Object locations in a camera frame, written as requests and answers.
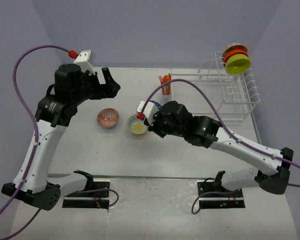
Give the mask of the blue triangle patterned bowl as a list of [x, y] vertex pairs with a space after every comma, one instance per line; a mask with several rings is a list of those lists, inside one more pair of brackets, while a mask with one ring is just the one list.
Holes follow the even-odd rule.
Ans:
[[159, 111], [162, 109], [162, 105], [159, 102], [154, 100], [150, 100], [150, 102], [153, 103]]

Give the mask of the red patterned bowl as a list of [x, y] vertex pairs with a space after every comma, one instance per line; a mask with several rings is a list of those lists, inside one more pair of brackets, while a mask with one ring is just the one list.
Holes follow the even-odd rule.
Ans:
[[106, 129], [115, 127], [118, 124], [119, 119], [119, 112], [113, 108], [101, 110], [96, 117], [98, 125]]

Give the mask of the yellow teal patterned bowl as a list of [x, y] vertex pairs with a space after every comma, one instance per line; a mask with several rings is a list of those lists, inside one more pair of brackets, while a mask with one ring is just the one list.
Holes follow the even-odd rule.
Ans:
[[148, 126], [145, 125], [144, 120], [139, 119], [137, 114], [131, 115], [127, 119], [127, 129], [134, 135], [145, 134], [148, 130]]

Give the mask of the lime green bowl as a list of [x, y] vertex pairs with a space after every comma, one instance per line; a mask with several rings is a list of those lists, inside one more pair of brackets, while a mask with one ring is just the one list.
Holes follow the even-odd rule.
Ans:
[[239, 75], [251, 67], [251, 60], [244, 54], [235, 54], [225, 63], [227, 73], [230, 75]]

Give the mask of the orange bowl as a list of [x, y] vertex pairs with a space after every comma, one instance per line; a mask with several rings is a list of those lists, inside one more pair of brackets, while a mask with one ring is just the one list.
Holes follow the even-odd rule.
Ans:
[[249, 55], [244, 51], [244, 50], [241, 50], [241, 49], [234, 49], [234, 50], [231, 50], [229, 51], [224, 59], [223, 59], [223, 62], [226, 63], [228, 61], [228, 59], [234, 55], [244, 55], [246, 57], [248, 57]]

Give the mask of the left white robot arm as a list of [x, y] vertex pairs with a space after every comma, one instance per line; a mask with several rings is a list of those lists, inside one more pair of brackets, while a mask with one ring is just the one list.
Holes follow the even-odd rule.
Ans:
[[77, 64], [63, 64], [55, 71], [54, 84], [37, 105], [35, 129], [25, 160], [13, 182], [3, 185], [3, 194], [49, 211], [64, 196], [78, 192], [87, 197], [93, 193], [93, 176], [87, 172], [76, 170], [55, 181], [48, 181], [48, 173], [58, 143], [78, 106], [86, 100], [112, 99], [120, 90], [110, 70], [101, 70], [104, 84], [96, 73], [82, 71]]

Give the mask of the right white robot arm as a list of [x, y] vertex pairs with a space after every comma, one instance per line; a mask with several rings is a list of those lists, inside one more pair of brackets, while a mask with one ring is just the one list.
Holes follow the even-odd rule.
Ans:
[[148, 130], [162, 138], [167, 135], [181, 137], [193, 146], [220, 151], [250, 164], [247, 169], [218, 172], [211, 187], [217, 196], [254, 187], [275, 195], [285, 193], [290, 166], [280, 158], [291, 161], [291, 149], [273, 149], [238, 134], [229, 135], [219, 121], [208, 116], [194, 116], [176, 101], [164, 104], [161, 109], [152, 103], [145, 117]]

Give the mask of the white cutlery holder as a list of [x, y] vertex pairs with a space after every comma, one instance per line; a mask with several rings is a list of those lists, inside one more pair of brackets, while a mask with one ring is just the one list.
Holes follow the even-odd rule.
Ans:
[[172, 95], [171, 95], [171, 84], [167, 84], [161, 88], [161, 104], [164, 105], [171, 101]]

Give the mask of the orange plastic fork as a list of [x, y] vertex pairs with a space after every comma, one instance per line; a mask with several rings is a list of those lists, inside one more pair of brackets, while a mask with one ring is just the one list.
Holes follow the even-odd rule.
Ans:
[[[160, 76], [158, 76], [158, 78], [159, 78], [160, 84], [161, 84], [161, 85], [164, 84], [164, 79], [163, 79], [163, 77], [160, 75]], [[161, 94], [162, 94], [162, 95], [165, 95], [165, 87], [164, 87], [164, 86], [161, 87]]]

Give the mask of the orange plastic spoon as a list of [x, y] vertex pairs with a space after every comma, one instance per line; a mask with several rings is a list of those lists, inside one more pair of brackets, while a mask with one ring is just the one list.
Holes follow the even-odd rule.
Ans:
[[[166, 83], [166, 82], [169, 82], [171, 80], [171, 75], [168, 74], [168, 75], [165, 75], [163, 77], [163, 82]], [[165, 85], [163, 88], [162, 88], [162, 94], [163, 95], [170, 95], [171, 94], [171, 84], [167, 84]]]

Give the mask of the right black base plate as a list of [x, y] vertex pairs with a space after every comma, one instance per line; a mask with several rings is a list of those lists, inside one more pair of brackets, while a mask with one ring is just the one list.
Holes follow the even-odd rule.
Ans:
[[[197, 182], [198, 195], [215, 191], [213, 180], [200, 180]], [[246, 207], [243, 191], [238, 190], [234, 194], [207, 194], [198, 200], [201, 209], [244, 209]]]

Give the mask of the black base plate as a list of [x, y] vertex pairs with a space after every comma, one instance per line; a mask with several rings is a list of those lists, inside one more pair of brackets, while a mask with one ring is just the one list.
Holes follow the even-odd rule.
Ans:
[[[197, 182], [198, 195], [215, 191], [213, 180], [200, 180]], [[246, 207], [243, 191], [238, 190], [234, 194], [207, 194], [198, 200], [201, 209], [244, 209]]]
[[62, 201], [62, 208], [66, 209], [109, 209], [108, 191], [90, 193], [75, 192], [66, 195]]

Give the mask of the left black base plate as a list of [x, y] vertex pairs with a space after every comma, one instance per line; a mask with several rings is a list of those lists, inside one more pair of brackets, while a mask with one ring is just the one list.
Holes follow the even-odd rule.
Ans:
[[90, 193], [75, 192], [66, 195], [62, 201], [62, 208], [66, 209], [109, 209], [108, 191]]

